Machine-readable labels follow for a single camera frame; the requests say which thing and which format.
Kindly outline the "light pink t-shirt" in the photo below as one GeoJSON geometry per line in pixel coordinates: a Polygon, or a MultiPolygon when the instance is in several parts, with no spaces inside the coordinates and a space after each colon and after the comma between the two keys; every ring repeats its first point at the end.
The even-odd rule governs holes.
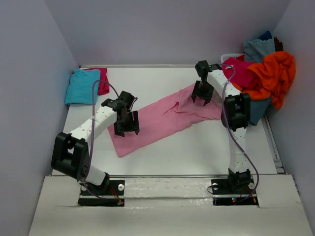
{"type": "Polygon", "coordinates": [[[114,126],[108,128],[118,157],[124,157],[142,147],[182,131],[205,120],[219,120],[221,108],[215,102],[208,104],[191,98],[194,85],[179,90],[159,101],[138,110],[139,134],[114,134],[114,126]]]}

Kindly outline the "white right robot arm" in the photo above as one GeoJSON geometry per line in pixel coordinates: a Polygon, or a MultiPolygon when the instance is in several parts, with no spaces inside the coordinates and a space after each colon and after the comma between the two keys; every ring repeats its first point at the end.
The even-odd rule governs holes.
{"type": "Polygon", "coordinates": [[[224,75],[219,64],[199,61],[195,70],[200,77],[196,81],[191,98],[210,103],[213,92],[222,99],[221,121],[229,135],[230,163],[228,176],[211,181],[210,193],[214,195],[240,195],[253,183],[249,169],[248,155],[245,151],[245,136],[251,115],[251,99],[248,93],[242,93],[224,75]]]}

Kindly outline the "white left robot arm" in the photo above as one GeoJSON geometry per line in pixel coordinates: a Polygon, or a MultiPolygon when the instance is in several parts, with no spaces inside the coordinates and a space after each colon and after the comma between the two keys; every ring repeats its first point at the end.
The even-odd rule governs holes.
{"type": "Polygon", "coordinates": [[[95,139],[108,127],[114,135],[124,137],[126,132],[139,133],[138,112],[132,110],[136,97],[122,91],[117,99],[106,99],[92,117],[69,133],[61,132],[55,138],[51,167],[82,184],[87,191],[101,196],[108,191],[110,176],[92,165],[95,139]]]}

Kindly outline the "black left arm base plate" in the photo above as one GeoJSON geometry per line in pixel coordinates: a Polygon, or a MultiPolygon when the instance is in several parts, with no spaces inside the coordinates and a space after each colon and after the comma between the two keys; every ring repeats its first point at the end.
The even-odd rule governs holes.
{"type": "Polygon", "coordinates": [[[101,190],[99,186],[81,184],[78,205],[81,207],[124,207],[125,179],[110,178],[109,186],[101,190]]]}

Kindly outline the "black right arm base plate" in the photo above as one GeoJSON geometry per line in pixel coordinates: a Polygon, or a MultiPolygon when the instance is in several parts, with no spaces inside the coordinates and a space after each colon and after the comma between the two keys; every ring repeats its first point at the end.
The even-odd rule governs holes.
{"type": "Polygon", "coordinates": [[[243,184],[237,189],[232,190],[225,178],[215,178],[211,180],[207,188],[212,195],[213,205],[218,206],[258,206],[258,197],[253,192],[255,187],[253,179],[249,183],[243,184]]]}

